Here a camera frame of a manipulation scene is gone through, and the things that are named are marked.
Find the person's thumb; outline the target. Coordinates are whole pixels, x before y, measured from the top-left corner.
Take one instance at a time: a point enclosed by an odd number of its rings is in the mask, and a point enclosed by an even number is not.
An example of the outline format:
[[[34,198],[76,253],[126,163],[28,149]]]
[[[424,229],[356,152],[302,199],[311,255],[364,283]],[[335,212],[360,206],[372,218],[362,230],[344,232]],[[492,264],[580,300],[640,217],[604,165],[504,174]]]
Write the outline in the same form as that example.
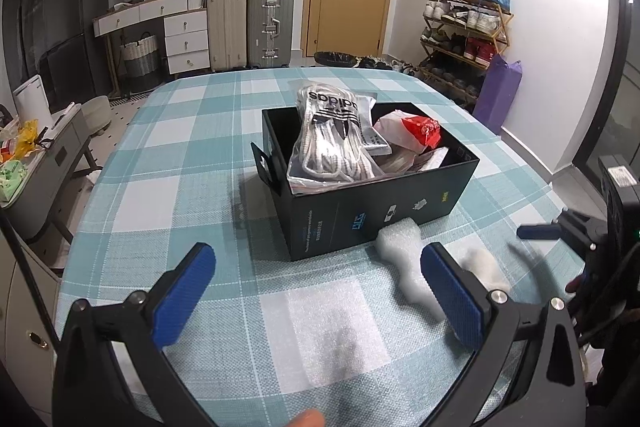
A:
[[[303,411],[291,419],[285,427],[324,427],[326,419],[323,414],[316,409]]]

